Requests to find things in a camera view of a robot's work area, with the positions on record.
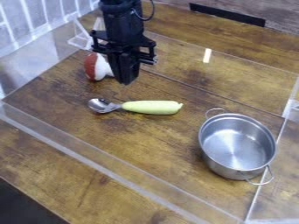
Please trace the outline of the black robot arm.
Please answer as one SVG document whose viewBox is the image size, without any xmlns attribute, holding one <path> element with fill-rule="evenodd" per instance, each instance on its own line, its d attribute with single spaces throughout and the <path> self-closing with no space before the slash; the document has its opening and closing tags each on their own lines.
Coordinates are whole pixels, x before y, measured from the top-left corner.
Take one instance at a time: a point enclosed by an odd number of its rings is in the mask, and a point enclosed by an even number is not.
<svg viewBox="0 0 299 224">
<path fill-rule="evenodd" d="M 156 43 L 144 35 L 141 0 L 100 0 L 104 31 L 92 30 L 92 51 L 107 55 L 107 61 L 120 84 L 128 85 L 139 76 L 140 64 L 156 63 Z"/>
</svg>

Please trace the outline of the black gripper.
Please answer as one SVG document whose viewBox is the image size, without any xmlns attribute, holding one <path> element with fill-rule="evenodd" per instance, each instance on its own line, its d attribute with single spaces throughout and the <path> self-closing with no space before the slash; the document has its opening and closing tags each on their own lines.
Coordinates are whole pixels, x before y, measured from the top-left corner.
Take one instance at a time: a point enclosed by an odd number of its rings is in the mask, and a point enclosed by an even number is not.
<svg viewBox="0 0 299 224">
<path fill-rule="evenodd" d="M 104 30 L 92 30 L 92 49 L 107 55 L 120 84 L 128 85 L 139 75 L 140 63 L 155 64 L 156 43 L 144 35 L 144 19 L 133 11 L 104 13 Z"/>
</svg>

